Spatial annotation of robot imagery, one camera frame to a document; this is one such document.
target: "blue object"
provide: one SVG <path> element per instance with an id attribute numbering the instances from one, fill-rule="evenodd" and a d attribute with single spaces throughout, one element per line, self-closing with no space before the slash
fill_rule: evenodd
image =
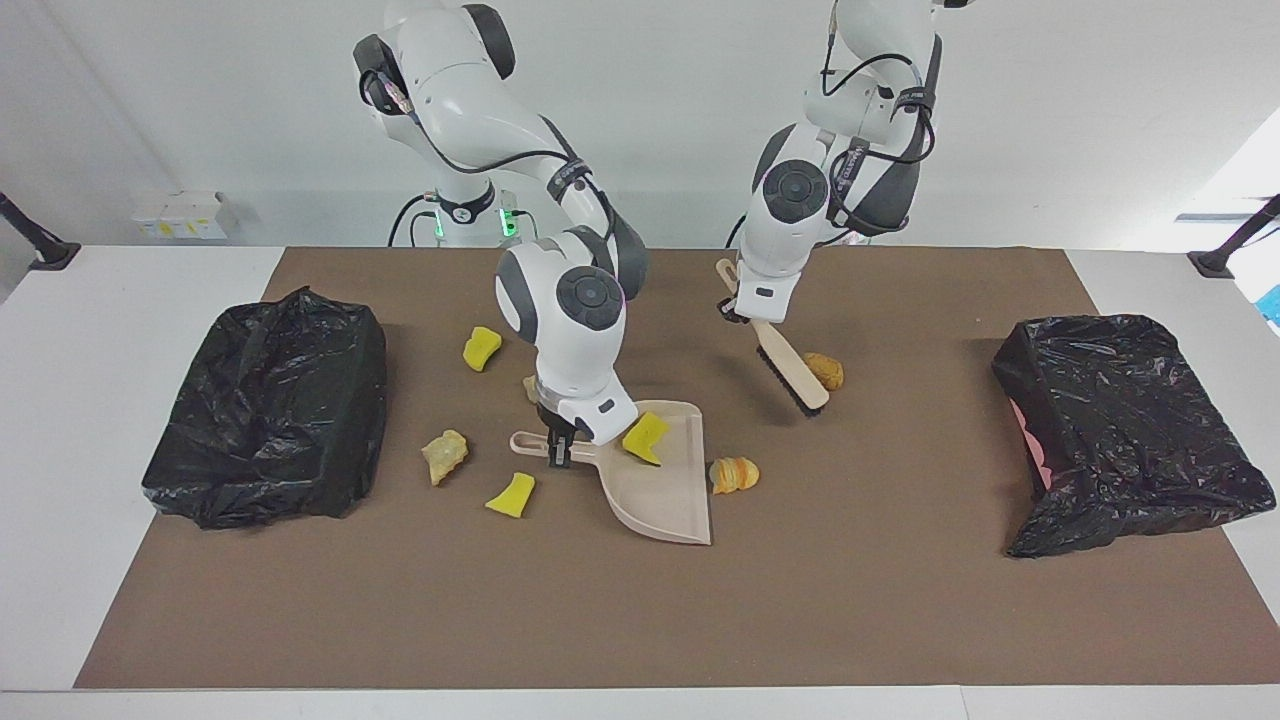
<path id="1" fill-rule="evenodd" d="M 1271 288 L 1271 292 L 1263 295 L 1262 300 L 1258 300 L 1256 305 L 1263 318 L 1280 325 L 1280 284 Z"/>

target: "velcro strap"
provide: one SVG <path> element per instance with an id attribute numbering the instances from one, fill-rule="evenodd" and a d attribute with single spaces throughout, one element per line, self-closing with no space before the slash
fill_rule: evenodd
<path id="1" fill-rule="evenodd" d="M 933 104 L 937 101 L 937 94 L 928 87 L 909 87 L 897 95 L 897 102 L 893 104 L 893 113 L 897 114 L 902 108 L 923 108 L 925 111 L 932 113 Z"/>
<path id="2" fill-rule="evenodd" d="M 836 182 L 831 188 L 831 202 L 827 205 L 827 219 L 832 223 L 836 223 L 836 218 L 844 213 L 845 197 L 849 196 L 849 188 L 854 186 L 859 170 L 863 169 L 868 150 L 870 150 L 870 143 L 860 137 L 852 137 L 849 141 L 849 150 L 844 152 L 845 164 L 836 173 Z"/>
<path id="3" fill-rule="evenodd" d="M 582 176 L 589 174 L 591 174 L 591 168 L 586 167 L 586 161 L 581 158 L 575 158 L 556 170 L 550 182 L 547 183 L 547 192 L 559 202 L 564 197 L 564 193 L 568 192 L 568 186 L 577 182 Z"/>

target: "yellow sponge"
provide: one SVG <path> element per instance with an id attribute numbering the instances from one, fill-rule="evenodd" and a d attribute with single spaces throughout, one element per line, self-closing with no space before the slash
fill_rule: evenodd
<path id="1" fill-rule="evenodd" d="M 489 361 L 489 357 L 493 357 L 494 352 L 498 352 L 499 347 L 502 347 L 502 336 L 484 325 L 479 325 L 472 328 L 471 340 L 462 348 L 462 359 L 467 361 L 467 366 L 472 370 L 483 373 L 484 364 Z"/>
<path id="2" fill-rule="evenodd" d="M 489 510 L 502 512 L 503 515 L 520 518 L 520 515 L 525 511 L 525 505 L 529 502 L 529 496 L 532 492 L 532 475 L 516 473 L 515 477 L 511 478 L 511 484 L 507 486 L 507 489 L 502 491 L 498 497 L 485 502 L 484 506 Z"/>
<path id="3" fill-rule="evenodd" d="M 636 457 L 644 460 L 645 462 L 653 462 L 654 465 L 662 465 L 662 460 L 653 452 L 653 446 L 658 445 L 662 436 L 667 434 L 671 425 L 663 421 L 662 418 L 654 415 L 653 413 L 645 413 L 640 415 L 636 424 L 627 430 L 626 437 L 622 438 L 622 448 L 635 455 Z"/>

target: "brown mat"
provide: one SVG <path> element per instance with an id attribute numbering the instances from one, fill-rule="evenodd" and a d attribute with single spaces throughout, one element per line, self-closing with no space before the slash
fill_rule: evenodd
<path id="1" fill-rule="evenodd" d="M 845 363 L 808 420 L 722 322 L 717 252 L 654 252 L 618 370 L 705 416 L 707 457 L 763 471 L 712 498 L 713 547 L 653 542 L 590 468 L 506 450 L 538 429 L 492 251 L 288 250 L 310 284 L 387 327 L 392 411 L 348 518 L 201 532 L 156 518 L 81 688 L 547 688 L 1280 682 L 1280 632 L 1220 530 L 1001 555 L 1029 509 L 1021 436 L 988 369 L 1016 320 L 1089 313 L 1059 251 L 859 249 L 810 264 L 785 332 Z M 477 375 L 460 352 L 508 338 Z M 431 488 L 419 447 L 474 456 Z M 515 470 L 525 520 L 488 511 Z"/>

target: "black plastic bag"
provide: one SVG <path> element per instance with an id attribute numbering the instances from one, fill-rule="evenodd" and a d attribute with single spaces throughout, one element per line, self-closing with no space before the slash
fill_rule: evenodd
<path id="1" fill-rule="evenodd" d="M 201 528 L 342 516 L 369 493 L 387 424 L 374 313 L 301 288 L 219 315 L 142 479 Z"/>
<path id="2" fill-rule="evenodd" d="M 1167 329 L 1142 315 L 1019 323 L 992 363 L 1032 456 L 1009 555 L 1198 530 L 1275 507 Z"/>

